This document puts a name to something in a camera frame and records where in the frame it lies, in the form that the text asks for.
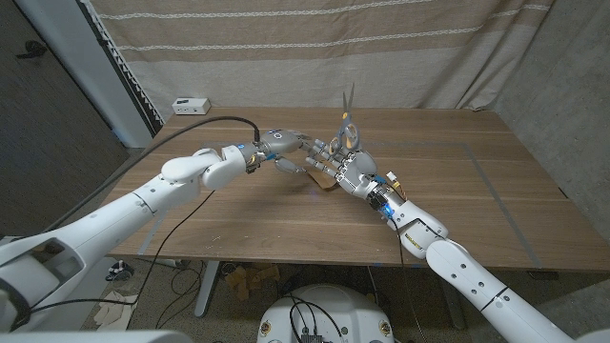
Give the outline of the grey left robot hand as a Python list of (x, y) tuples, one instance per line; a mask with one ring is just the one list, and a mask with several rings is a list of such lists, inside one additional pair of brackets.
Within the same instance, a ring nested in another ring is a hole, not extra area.
[(300, 131), (271, 130), (260, 135), (258, 141), (247, 143), (240, 151), (246, 162), (246, 172), (251, 173), (260, 167), (264, 161), (274, 161), (275, 167), (281, 172), (304, 173), (306, 170), (285, 157), (285, 154), (304, 150), (310, 156), (316, 154), (316, 149), (324, 143)]

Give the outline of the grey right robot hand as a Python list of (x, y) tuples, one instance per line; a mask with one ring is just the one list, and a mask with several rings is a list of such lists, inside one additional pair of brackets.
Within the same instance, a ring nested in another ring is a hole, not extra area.
[(305, 161), (329, 175), (347, 193), (365, 199), (379, 183), (375, 181), (377, 165), (364, 150), (340, 148), (331, 154), (331, 146), (316, 139)]

